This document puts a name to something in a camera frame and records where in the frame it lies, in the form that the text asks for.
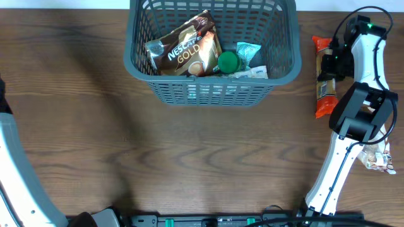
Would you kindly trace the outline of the teal snack packet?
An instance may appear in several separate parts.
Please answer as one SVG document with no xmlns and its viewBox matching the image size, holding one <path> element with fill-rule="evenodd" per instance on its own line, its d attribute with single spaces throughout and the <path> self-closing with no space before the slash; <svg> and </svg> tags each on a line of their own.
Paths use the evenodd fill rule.
<svg viewBox="0 0 404 227">
<path fill-rule="evenodd" d="M 257 44 L 250 44 L 247 42 L 237 42 L 236 53 L 243 61 L 246 69 L 249 69 L 249 63 L 253 57 L 260 51 L 261 46 Z"/>
</svg>

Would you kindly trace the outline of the beige brown snack bag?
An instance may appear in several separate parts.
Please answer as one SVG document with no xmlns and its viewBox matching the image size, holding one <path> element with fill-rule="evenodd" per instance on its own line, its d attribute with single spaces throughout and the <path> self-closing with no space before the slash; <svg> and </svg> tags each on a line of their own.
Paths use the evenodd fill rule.
<svg viewBox="0 0 404 227">
<path fill-rule="evenodd" d="M 362 151 L 358 154 L 357 159 L 368 170 L 385 172 L 390 175 L 396 174 L 396 171 L 392 164 L 390 143 L 388 141 L 388 137 L 385 137 L 383 141 L 377 144 L 365 145 Z"/>
</svg>

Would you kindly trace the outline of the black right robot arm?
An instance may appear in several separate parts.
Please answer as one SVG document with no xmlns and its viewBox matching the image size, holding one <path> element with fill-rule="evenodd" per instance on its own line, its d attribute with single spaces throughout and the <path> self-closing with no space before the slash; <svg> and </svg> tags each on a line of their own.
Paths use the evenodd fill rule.
<svg viewBox="0 0 404 227">
<path fill-rule="evenodd" d="M 334 36 L 321 57 L 318 81 L 354 79 L 330 115 L 328 154 L 313 188 L 306 195 L 308 210 L 332 216 L 340 191 L 364 145 L 373 145 L 390 116 L 397 116 L 398 95 L 384 77 L 383 51 L 389 29 L 370 18 L 346 16 L 343 43 Z"/>
</svg>

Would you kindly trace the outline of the green lid jar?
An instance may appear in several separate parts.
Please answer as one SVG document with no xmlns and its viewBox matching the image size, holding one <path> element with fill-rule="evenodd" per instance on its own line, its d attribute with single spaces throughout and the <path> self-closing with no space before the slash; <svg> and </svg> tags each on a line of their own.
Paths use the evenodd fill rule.
<svg viewBox="0 0 404 227">
<path fill-rule="evenodd" d="M 236 52 L 223 52 L 218 58 L 219 70 L 225 74 L 232 74 L 246 69 L 245 59 Z"/>
</svg>

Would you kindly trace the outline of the brown Nescafe Gold pouch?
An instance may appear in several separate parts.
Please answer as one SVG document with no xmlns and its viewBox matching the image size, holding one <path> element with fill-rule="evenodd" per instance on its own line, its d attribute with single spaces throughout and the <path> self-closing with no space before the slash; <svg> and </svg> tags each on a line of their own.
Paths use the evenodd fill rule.
<svg viewBox="0 0 404 227">
<path fill-rule="evenodd" d="M 204 10 L 169 34 L 145 44 L 161 76 L 211 76 L 219 72 L 222 48 L 211 14 Z"/>
</svg>

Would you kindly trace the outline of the white tissue multipack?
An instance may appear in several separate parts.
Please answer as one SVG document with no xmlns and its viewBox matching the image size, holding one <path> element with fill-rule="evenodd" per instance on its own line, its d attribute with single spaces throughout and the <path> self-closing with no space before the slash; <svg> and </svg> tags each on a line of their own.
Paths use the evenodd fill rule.
<svg viewBox="0 0 404 227">
<path fill-rule="evenodd" d="M 268 79 L 268 72 L 266 66 L 258 66 L 254 68 L 247 67 L 246 71 L 239 71 L 232 74 L 214 74 L 210 78 L 226 78 L 226 79 L 241 79 L 241 78 L 252 78 L 252 79 Z M 212 92 L 210 92 L 211 86 L 208 84 L 199 85 L 199 93 L 201 95 L 220 95 L 223 91 L 223 85 L 213 85 Z M 187 97 L 190 99 L 196 99 L 197 97 L 197 86 L 187 85 Z"/>
</svg>

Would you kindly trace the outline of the orange pasta package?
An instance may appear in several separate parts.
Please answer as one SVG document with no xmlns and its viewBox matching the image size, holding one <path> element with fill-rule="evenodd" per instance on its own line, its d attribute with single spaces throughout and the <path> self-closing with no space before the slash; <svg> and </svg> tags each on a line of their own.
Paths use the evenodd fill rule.
<svg viewBox="0 0 404 227">
<path fill-rule="evenodd" d="M 312 36 L 312 41 L 316 48 L 316 118 L 321 118 L 325 115 L 332 113 L 333 109 L 338 103 L 336 96 L 335 79 L 318 81 L 318 77 L 323 72 L 321 69 L 321 63 L 323 56 L 332 54 L 332 50 L 329 48 L 331 38 L 322 38 L 319 36 Z"/>
</svg>

